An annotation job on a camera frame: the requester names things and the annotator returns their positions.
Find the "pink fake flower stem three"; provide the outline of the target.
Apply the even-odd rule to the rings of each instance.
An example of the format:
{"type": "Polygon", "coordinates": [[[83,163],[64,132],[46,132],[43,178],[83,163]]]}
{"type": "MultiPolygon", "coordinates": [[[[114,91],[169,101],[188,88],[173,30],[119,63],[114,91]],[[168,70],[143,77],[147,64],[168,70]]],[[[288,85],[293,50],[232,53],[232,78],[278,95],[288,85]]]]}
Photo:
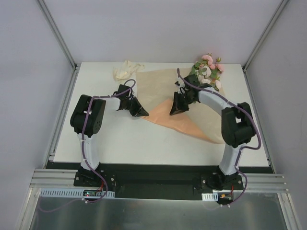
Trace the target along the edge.
{"type": "Polygon", "coordinates": [[[216,90],[216,91],[220,91],[220,89],[222,88],[221,82],[219,81],[219,79],[214,79],[214,78],[209,78],[210,80],[210,85],[216,90]]]}

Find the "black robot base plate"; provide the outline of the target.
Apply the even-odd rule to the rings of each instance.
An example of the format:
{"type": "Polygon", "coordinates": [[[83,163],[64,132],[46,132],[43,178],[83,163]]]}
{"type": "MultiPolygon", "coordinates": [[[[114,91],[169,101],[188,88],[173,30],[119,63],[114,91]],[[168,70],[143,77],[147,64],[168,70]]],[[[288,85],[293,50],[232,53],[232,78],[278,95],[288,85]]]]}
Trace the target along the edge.
{"type": "Polygon", "coordinates": [[[216,166],[101,163],[96,172],[79,168],[74,186],[100,187],[116,198],[201,200],[217,191],[242,191],[242,177],[223,176],[216,166]]]}

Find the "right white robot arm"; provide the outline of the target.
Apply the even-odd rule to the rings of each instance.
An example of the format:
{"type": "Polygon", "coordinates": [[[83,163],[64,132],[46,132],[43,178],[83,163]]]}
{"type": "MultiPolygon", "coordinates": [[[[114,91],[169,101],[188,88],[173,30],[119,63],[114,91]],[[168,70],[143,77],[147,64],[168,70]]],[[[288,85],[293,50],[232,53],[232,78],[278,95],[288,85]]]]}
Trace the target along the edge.
{"type": "Polygon", "coordinates": [[[189,110],[195,102],[204,104],[221,116],[221,134],[225,142],[222,160],[216,173],[206,179],[208,187],[216,190],[227,189],[238,176],[238,162],[242,150],[256,135],[251,109],[248,103],[234,104],[222,96],[208,83],[200,83],[196,75],[188,75],[175,82],[170,115],[189,110]]]}

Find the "pink fake flower stem one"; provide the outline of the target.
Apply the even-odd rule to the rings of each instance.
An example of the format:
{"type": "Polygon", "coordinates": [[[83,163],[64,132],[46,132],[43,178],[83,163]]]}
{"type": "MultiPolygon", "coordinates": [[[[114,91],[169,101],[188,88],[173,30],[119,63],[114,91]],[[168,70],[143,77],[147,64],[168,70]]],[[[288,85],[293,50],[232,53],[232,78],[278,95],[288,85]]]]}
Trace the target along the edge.
{"type": "Polygon", "coordinates": [[[221,64],[221,58],[217,57],[215,63],[210,65],[212,74],[221,75],[224,72],[224,66],[221,64]]]}

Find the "pink fake flower stem four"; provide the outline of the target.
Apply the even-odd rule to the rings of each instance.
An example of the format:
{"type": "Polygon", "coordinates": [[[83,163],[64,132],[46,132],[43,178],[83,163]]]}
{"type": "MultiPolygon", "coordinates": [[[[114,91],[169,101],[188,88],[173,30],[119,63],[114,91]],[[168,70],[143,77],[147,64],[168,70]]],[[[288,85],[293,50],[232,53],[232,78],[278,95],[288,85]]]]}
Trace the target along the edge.
{"type": "Polygon", "coordinates": [[[199,92],[201,89],[205,88],[211,88],[211,69],[209,66],[204,65],[204,66],[199,66],[195,67],[193,66],[190,71],[190,83],[193,85],[191,88],[190,92],[190,101],[192,103],[199,102],[199,92]]]}

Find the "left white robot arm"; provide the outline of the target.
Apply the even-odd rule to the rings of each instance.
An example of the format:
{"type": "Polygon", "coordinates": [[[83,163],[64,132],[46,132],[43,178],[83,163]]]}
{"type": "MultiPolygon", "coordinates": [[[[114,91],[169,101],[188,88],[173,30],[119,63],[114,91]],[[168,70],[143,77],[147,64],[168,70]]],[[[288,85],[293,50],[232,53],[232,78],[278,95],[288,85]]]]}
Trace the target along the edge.
{"type": "Polygon", "coordinates": [[[83,94],[73,110],[70,126],[78,136],[82,156],[78,177],[83,177],[90,186],[99,185],[102,177],[97,172],[100,160],[95,136],[101,129],[105,110],[127,110],[133,117],[149,115],[137,97],[134,96],[132,88],[132,86],[120,84],[118,90],[112,95],[89,96],[83,94]]]}

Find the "pink fake flower stem two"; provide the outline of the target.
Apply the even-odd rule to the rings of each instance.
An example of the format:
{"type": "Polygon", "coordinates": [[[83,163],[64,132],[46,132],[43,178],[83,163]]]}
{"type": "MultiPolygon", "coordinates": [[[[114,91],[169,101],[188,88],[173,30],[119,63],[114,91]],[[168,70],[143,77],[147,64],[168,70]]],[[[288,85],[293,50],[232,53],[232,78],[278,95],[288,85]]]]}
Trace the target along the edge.
{"type": "Polygon", "coordinates": [[[197,60],[194,63],[194,65],[191,67],[191,72],[194,73],[204,68],[209,68],[210,70],[215,69],[215,64],[213,63],[212,54],[206,54],[201,56],[201,58],[197,60]]]}

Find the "kraft wrapping paper sheet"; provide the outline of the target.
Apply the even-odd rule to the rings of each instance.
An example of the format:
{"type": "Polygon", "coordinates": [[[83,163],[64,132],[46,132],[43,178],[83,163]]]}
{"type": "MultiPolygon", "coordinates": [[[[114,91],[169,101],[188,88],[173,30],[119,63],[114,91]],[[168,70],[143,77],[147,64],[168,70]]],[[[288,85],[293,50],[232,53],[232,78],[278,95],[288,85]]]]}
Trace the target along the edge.
{"type": "Polygon", "coordinates": [[[224,144],[221,134],[221,117],[210,107],[201,103],[192,103],[189,110],[170,115],[174,92],[181,82],[176,69],[163,69],[136,73],[137,98],[149,113],[143,119],[180,133],[224,144]]]}

